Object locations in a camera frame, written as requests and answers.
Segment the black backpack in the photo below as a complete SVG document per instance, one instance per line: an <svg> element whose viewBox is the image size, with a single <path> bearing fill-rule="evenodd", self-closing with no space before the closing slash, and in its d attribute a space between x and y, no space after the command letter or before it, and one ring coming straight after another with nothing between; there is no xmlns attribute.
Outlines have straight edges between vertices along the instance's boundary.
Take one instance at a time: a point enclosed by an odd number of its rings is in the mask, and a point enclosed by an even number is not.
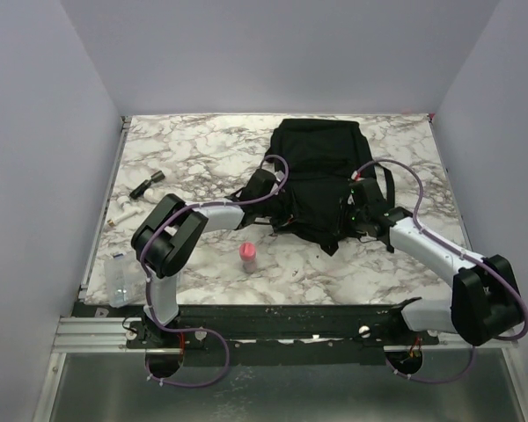
<svg viewBox="0 0 528 422"><path fill-rule="evenodd" d="M357 122L285 119L273 131L265 159L276 171L289 173L281 193L292 193L297 205L295 229L275 233L318 244L328 255L334 255L341 240L360 238L341 232L340 226L340 201L350 183L377 181L369 143ZM392 173L385 170L384 175L387 192L381 193L394 207Z"/></svg>

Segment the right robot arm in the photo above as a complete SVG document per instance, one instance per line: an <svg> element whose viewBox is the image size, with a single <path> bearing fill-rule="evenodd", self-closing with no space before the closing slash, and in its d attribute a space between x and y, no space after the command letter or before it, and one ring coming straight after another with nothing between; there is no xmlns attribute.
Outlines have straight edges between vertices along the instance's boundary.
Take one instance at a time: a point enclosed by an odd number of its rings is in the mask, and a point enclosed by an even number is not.
<svg viewBox="0 0 528 422"><path fill-rule="evenodd" d="M387 323L389 338L400 345L419 331L458 334L480 346L524 321L518 288L510 262L486 258L420 229L411 212L391 207L373 178L349 185L342 202L344 227L356 236L370 236L389 252L402 251L435 273L450 288L443 299L413 298L400 303Z"/></svg>

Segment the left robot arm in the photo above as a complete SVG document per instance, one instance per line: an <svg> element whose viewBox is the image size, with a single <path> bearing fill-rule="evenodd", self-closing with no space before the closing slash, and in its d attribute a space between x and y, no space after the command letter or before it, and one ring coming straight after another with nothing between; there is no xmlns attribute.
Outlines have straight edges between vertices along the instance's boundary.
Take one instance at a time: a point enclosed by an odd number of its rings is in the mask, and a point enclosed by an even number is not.
<svg viewBox="0 0 528 422"><path fill-rule="evenodd" d="M147 336L156 346L170 346L177 337L173 321L179 314L177 284L200 237L219 230L235 231L255 224L263 208L288 181L258 169L246 186L232 196L188 205L167 194L131 237L131 247L146 274L145 315L151 320Z"/></svg>

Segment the pink lidded bottle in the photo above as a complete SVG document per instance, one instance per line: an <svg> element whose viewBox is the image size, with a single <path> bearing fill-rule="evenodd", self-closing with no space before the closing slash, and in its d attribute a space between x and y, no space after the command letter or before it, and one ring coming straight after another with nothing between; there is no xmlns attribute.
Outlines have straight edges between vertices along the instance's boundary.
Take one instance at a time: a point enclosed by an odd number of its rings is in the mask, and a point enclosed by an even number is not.
<svg viewBox="0 0 528 422"><path fill-rule="evenodd" d="M253 243L242 243L238 249L243 269L246 273L254 273L257 269L257 251Z"/></svg>

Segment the black cylinder tool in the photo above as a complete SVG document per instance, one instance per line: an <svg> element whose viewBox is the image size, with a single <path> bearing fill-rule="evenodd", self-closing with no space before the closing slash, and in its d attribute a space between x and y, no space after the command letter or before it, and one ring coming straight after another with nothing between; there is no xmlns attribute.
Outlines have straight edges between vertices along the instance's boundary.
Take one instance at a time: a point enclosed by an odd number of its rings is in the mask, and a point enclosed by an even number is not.
<svg viewBox="0 0 528 422"><path fill-rule="evenodd" d="M138 187L136 187L130 194L131 200L137 200L143 197L144 193L153 185L165 179L165 174L162 171L153 173L149 178L145 179Z"/></svg>

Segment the white pipe fitting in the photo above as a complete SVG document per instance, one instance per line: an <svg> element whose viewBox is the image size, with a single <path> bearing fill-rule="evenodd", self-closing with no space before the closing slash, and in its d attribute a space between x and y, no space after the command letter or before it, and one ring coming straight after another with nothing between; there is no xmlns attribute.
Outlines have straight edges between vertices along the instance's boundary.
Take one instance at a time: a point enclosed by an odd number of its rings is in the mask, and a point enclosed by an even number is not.
<svg viewBox="0 0 528 422"><path fill-rule="evenodd" d="M105 227L112 229L122 225L126 220L141 214L147 204L156 205L164 194L159 190L147 188L138 199L133 200L128 195L122 195L115 201L116 212L106 219Z"/></svg>

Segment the clear plastic box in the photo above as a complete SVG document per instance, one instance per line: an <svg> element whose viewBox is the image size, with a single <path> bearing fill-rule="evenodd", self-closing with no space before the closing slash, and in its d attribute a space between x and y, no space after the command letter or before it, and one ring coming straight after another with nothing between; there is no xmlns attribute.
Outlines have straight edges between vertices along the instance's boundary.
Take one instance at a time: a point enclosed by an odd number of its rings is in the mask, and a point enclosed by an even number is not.
<svg viewBox="0 0 528 422"><path fill-rule="evenodd" d="M151 265L149 273L144 271L134 252L118 254L104 264L106 291L109 305L120 308L131 303L146 303L146 281L150 276L153 286L150 288L150 301L156 309L177 309L177 287L182 271L159 278Z"/></svg>

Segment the black mounting rail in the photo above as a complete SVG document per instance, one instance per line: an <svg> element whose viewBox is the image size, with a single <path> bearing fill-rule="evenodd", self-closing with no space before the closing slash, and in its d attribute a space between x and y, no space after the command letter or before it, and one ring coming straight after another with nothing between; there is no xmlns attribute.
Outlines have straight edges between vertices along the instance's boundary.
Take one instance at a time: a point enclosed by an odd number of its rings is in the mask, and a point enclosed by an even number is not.
<svg viewBox="0 0 528 422"><path fill-rule="evenodd" d="M394 305L183 305L171 322L185 334L161 331L138 306L75 304L70 317L121 317L128 348L144 348L150 366L295 366L385 364L388 354L418 363L438 337L400 328Z"/></svg>

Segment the aluminium frame rail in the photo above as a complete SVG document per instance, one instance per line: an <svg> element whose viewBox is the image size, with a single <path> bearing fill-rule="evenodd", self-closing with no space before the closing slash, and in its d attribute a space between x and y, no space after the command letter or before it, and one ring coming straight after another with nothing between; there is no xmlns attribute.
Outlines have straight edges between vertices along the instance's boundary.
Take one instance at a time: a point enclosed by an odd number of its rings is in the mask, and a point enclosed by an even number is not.
<svg viewBox="0 0 528 422"><path fill-rule="evenodd" d="M128 348L127 333L121 317L64 317L52 353L144 353L144 348Z"/></svg>

